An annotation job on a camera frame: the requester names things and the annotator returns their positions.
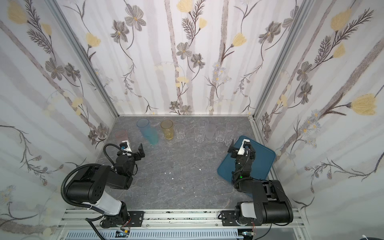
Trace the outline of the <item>teal plastic tray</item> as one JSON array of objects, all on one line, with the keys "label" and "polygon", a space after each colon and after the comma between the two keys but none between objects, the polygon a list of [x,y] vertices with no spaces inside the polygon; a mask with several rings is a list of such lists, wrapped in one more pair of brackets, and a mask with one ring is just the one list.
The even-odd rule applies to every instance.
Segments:
[{"label": "teal plastic tray", "polygon": [[[240,136],[239,139],[234,142],[234,147],[240,148],[244,139],[250,140],[256,151],[256,159],[252,163],[251,177],[257,180],[266,180],[275,161],[275,152],[255,140],[249,139],[247,136]],[[228,153],[217,170],[218,175],[229,183],[232,181],[232,172],[235,171],[235,160],[236,159],[232,158],[231,154]]]}]

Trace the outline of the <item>green frosted glass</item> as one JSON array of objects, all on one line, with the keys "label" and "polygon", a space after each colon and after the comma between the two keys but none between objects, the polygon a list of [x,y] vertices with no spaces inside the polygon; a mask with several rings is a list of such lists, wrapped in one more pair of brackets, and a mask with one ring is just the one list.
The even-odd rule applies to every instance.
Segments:
[{"label": "green frosted glass", "polygon": [[158,143],[158,133],[156,131],[151,132],[148,135],[148,141],[150,142],[151,145],[156,145]]}]

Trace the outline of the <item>blue frosted glass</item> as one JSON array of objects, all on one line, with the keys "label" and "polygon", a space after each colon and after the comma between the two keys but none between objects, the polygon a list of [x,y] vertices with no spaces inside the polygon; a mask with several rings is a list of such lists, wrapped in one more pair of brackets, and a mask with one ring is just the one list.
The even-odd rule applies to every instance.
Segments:
[{"label": "blue frosted glass", "polygon": [[137,121],[137,127],[144,138],[150,141],[153,137],[150,121],[148,119],[140,119]]}]

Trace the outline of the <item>yellow transparent glass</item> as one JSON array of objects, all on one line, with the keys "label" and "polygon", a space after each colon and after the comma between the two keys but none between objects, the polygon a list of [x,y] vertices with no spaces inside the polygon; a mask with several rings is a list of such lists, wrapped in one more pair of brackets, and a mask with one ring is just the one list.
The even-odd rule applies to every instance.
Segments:
[{"label": "yellow transparent glass", "polygon": [[163,120],[161,122],[161,128],[166,140],[172,140],[174,138],[174,123],[171,120]]}]

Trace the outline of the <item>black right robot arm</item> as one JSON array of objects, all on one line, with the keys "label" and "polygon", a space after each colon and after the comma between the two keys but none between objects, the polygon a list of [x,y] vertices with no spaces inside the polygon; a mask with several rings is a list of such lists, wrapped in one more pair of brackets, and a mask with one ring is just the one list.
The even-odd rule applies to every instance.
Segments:
[{"label": "black right robot arm", "polygon": [[278,180],[258,180],[251,176],[256,150],[251,141],[243,140],[240,147],[231,142],[228,153],[235,159],[231,184],[240,193],[252,195],[251,202],[238,202],[234,211],[221,211],[218,219],[224,227],[286,226],[294,219],[289,198]]}]

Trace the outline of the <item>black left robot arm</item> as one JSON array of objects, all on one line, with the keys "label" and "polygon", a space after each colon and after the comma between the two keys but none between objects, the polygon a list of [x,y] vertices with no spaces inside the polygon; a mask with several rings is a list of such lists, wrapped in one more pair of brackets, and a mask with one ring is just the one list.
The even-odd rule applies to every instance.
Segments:
[{"label": "black left robot arm", "polygon": [[119,227],[141,227],[144,212],[129,211],[126,203],[119,201],[106,192],[106,188],[128,190],[133,177],[138,172],[137,162],[145,157],[143,145],[132,152],[128,141],[113,145],[118,149],[117,158],[110,165],[85,164],[72,170],[63,180],[61,196],[74,207],[87,208],[100,214],[86,221],[95,228],[94,222],[100,221],[103,229]]}]

